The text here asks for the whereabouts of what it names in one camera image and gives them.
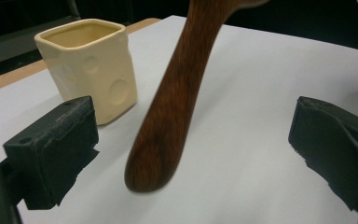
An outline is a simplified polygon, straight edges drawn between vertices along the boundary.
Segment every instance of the cup rim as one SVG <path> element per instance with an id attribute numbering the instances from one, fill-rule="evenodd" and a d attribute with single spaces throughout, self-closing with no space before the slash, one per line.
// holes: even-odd
<path id="1" fill-rule="evenodd" d="M 102 25 L 102 26 L 108 26 L 108 27 L 117 28 L 117 31 L 114 31 L 112 34 L 103 36 L 103 37 L 101 37 L 101 38 L 99 38 L 97 40 L 91 41 L 91 42 L 89 42 L 89 43 L 87 43 L 85 45 L 78 46 L 78 47 L 71 47 L 71 48 L 67 48 L 67 47 L 58 45 L 58 44 L 56 44 L 54 42 L 51 42 L 51 41 L 48 41 L 44 37 L 42 37 L 43 35 L 54 35 L 56 33 L 62 32 L 63 30 L 71 29 L 73 27 L 76 27 L 76 26 L 82 25 L 82 24 L 86 24 L 86 23 L 99 24 L 99 25 Z M 99 19 L 84 19 L 84 20 L 80 20 L 80 21 L 69 22 L 69 23 L 66 23 L 64 25 L 56 26 L 56 27 L 47 29 L 46 31 L 40 32 L 40 33 L 38 33 L 38 34 L 36 34 L 34 36 L 34 41 L 36 43 L 41 42 L 41 43 L 52 45 L 57 49 L 83 49 L 83 48 L 86 48 L 86 47 L 92 45 L 96 41 L 101 41 L 101 40 L 104 40 L 104 39 L 109 38 L 111 36 L 118 35 L 118 34 L 124 33 L 124 32 L 126 32 L 126 26 L 124 26 L 122 24 L 119 24 L 119 23 L 115 23 L 115 22 L 112 22 L 112 21 L 103 21 L 103 20 L 99 20 Z"/>

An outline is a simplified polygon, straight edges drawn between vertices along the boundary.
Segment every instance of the wood grain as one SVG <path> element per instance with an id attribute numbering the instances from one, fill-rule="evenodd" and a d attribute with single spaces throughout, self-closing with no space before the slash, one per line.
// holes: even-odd
<path id="1" fill-rule="evenodd" d="M 130 190 L 150 192 L 172 178 L 186 142 L 200 83 L 221 25 L 236 9 L 267 0 L 191 0 L 181 33 L 128 158 Z"/>
<path id="2" fill-rule="evenodd" d="M 134 24 L 129 25 L 127 27 L 127 32 L 128 34 L 133 33 L 158 21 L 160 21 L 160 19 L 155 19 L 155 18 L 149 18 L 143 21 L 138 21 Z M 28 65 L 25 65 L 19 69 L 13 70 L 6 74 L 3 74 L 0 76 L 0 88 L 3 88 L 7 85 L 10 85 L 11 83 L 17 82 L 23 78 L 31 76 L 45 69 L 47 69 L 45 62 L 43 60 L 40 60 L 35 63 L 30 63 Z"/>

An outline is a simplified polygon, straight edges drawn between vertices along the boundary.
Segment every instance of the cream ceramic cup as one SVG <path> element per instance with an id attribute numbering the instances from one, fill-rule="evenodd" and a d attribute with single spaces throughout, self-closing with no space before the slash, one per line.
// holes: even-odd
<path id="1" fill-rule="evenodd" d="M 97 124 L 137 100 L 126 27 L 95 19 L 58 26 L 34 37 L 64 101 L 90 95 Z"/>

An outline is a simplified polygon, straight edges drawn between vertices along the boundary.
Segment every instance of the dark background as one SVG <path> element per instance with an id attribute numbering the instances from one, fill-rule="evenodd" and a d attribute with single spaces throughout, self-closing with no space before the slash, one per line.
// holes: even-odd
<path id="1" fill-rule="evenodd" d="M 82 19 L 126 25 L 146 18 L 185 17 L 188 4 L 189 0 L 76 0 Z M 66 0 L 0 0 L 0 35 L 70 15 Z M 355 0 L 271 0 L 262 7 L 237 11 L 227 24 L 358 49 Z"/>

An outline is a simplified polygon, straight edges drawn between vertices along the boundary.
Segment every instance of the white paper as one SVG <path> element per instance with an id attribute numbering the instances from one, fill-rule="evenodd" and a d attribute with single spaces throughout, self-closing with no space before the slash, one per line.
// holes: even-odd
<path id="1" fill-rule="evenodd" d="M 128 154 L 184 22 L 169 17 L 130 35 L 136 106 L 99 127 L 101 152 L 61 206 L 19 204 L 24 224 L 356 223 L 287 138 L 299 96 L 358 114 L 358 50 L 232 26 L 213 46 L 172 181 L 151 194 L 126 189 Z M 1 89 L 0 161 L 9 138 L 61 102 L 47 70 Z"/>

